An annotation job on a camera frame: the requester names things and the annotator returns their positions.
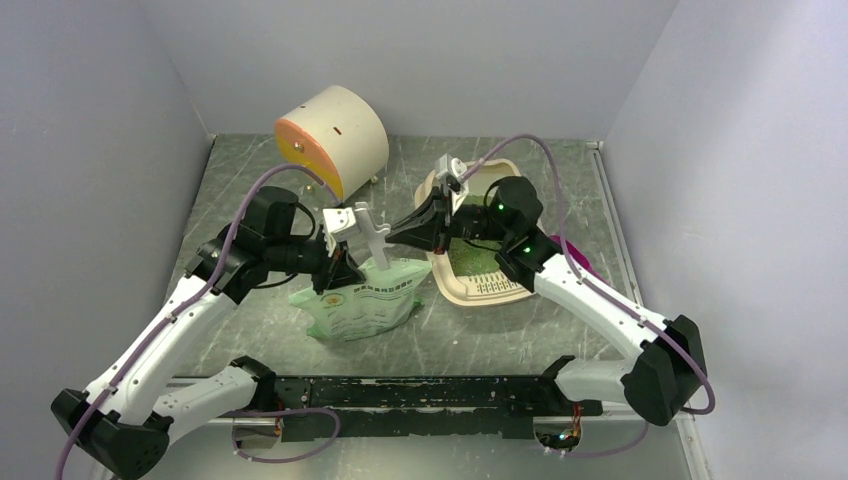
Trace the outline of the magenta litter scoop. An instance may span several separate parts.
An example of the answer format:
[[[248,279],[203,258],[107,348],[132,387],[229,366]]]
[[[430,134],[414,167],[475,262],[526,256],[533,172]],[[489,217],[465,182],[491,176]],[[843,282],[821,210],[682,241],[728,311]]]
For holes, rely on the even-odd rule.
[[[579,264],[583,269],[591,273],[595,278],[600,280],[602,283],[606,284],[606,281],[595,271],[592,267],[588,258],[570,241],[565,241],[567,251],[569,255],[574,259],[574,261]]]

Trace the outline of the beige litter box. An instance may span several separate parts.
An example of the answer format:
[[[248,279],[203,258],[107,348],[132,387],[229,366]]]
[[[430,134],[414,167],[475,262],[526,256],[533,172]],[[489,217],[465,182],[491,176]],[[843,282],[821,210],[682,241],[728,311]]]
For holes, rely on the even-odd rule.
[[[512,161],[504,158],[491,160],[469,180],[469,195],[483,196],[493,182],[519,174],[518,167]],[[426,258],[431,262],[432,274],[439,291],[455,305],[498,306],[533,296],[524,287],[510,281],[500,269],[495,273],[456,277],[448,253],[436,255],[428,252]]]

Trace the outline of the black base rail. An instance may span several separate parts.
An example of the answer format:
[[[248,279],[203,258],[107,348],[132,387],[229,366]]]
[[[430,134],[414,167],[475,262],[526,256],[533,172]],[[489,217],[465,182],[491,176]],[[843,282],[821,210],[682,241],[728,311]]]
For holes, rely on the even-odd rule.
[[[280,376],[260,411],[286,411],[285,442],[327,438],[498,435],[532,440],[542,417],[603,412],[573,403],[539,375]]]

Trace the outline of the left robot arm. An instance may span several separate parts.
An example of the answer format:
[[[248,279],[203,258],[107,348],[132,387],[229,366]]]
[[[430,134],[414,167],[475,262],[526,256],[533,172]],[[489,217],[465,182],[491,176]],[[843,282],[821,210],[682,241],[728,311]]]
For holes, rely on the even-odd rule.
[[[81,390],[65,389],[51,410],[78,447],[119,479],[145,476],[168,447],[229,412],[261,416],[280,407],[275,373],[247,356],[218,374],[167,393],[182,357],[273,272],[307,275],[326,292],[364,281],[344,243],[324,224],[292,231],[302,210],[282,187],[255,187],[234,219],[203,244],[170,298],[131,346]]]

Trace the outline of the green cat litter bag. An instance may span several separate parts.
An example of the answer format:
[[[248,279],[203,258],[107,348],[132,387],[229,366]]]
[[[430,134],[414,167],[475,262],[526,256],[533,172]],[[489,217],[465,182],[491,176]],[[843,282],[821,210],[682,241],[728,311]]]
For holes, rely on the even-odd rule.
[[[386,270],[367,260],[362,284],[321,294],[307,288],[291,294],[289,303],[312,318],[307,335],[322,341],[354,341],[373,337],[405,323],[423,301],[421,282],[431,263],[418,259],[393,259]]]

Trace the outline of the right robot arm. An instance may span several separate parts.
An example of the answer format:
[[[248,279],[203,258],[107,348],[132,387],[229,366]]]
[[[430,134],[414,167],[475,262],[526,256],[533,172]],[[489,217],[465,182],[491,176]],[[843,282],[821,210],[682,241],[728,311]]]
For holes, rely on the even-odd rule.
[[[456,206],[450,187],[435,187],[412,213],[390,227],[389,245],[441,255],[454,240],[496,241],[495,261],[507,279],[574,313],[600,333],[620,361],[562,360],[539,391],[550,413],[578,401],[628,405],[643,420],[665,426],[707,385],[698,325],[653,312],[605,284],[537,225],[543,205],[530,180],[495,181],[483,205]]]

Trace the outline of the green litter pellets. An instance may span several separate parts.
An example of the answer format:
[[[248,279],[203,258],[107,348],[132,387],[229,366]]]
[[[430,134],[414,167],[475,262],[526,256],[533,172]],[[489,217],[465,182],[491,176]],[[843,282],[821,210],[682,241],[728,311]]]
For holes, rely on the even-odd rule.
[[[488,204],[490,200],[482,195],[469,195],[463,204]],[[500,249],[504,230],[489,216],[491,238],[488,241],[465,243],[455,239],[448,251],[448,259],[456,277],[489,274],[499,271],[495,253]]]

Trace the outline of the round beige drawer cabinet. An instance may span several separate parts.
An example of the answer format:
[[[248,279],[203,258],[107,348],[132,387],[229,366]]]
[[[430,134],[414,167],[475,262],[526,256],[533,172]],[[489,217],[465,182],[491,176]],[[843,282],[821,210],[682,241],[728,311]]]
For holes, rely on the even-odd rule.
[[[372,107],[333,85],[274,123],[283,158],[308,168],[341,200],[370,182],[389,160],[384,125]]]

